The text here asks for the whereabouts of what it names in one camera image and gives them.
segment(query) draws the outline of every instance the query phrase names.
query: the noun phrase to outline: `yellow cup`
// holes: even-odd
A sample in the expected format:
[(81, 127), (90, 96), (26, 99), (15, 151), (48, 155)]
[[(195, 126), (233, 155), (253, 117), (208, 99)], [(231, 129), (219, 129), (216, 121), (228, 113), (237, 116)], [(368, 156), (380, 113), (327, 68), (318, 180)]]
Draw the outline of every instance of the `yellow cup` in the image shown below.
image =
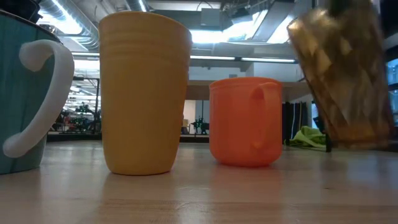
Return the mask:
[(117, 174), (168, 172), (180, 139), (192, 37), (148, 12), (99, 23), (103, 146)]

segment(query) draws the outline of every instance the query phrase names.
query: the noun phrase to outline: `cup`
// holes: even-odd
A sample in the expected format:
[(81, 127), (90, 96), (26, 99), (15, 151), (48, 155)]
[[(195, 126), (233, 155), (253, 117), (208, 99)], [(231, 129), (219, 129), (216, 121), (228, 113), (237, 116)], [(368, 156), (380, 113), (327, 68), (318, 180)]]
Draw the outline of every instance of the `cup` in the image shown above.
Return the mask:
[(168, 172), (180, 139), (191, 34), (167, 17), (119, 12), (99, 23), (103, 146), (117, 174)]
[(218, 162), (262, 167), (282, 153), (282, 85), (230, 78), (210, 85), (210, 151)]
[(40, 165), (74, 63), (53, 34), (25, 19), (0, 11), (0, 27), (0, 174), (8, 174)]

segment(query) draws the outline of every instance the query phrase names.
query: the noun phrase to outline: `table surface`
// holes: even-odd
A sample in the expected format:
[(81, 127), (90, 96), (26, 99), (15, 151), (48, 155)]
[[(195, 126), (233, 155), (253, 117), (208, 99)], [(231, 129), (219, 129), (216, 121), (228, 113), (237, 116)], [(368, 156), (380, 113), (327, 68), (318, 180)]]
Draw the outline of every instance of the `table surface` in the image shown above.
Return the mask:
[(0, 223), (397, 223), (398, 154), (286, 148), (270, 167), (181, 144), (171, 172), (129, 177), (101, 142), (47, 144), (40, 169), (0, 175)]

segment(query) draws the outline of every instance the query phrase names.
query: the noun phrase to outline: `ductwork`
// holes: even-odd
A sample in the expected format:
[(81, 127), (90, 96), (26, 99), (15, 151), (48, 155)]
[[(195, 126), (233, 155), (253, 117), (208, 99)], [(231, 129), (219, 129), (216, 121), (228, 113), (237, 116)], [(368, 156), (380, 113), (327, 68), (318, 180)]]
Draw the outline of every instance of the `ductwork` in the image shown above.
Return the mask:
[(149, 12), (146, 0), (126, 0), (127, 9), (130, 11)]
[[(82, 37), (77, 35), (75, 37), (76, 41), (87, 50), (97, 52), (100, 45), (97, 27), (80, 11), (72, 0), (57, 0), (57, 2), (82, 28), (82, 32), (79, 34)], [(39, 4), (41, 11), (44, 11), (44, 13), (51, 15), (58, 21), (66, 20), (64, 12), (52, 0), (42, 0)]]

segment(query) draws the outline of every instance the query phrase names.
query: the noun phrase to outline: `green cloth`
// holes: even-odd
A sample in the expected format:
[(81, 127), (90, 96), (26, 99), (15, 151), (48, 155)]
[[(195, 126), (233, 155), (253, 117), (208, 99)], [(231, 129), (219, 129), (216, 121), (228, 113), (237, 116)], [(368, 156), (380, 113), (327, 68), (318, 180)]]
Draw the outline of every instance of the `green cloth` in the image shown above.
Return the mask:
[(326, 136), (319, 129), (303, 126), (290, 140), (290, 146), (326, 148)]

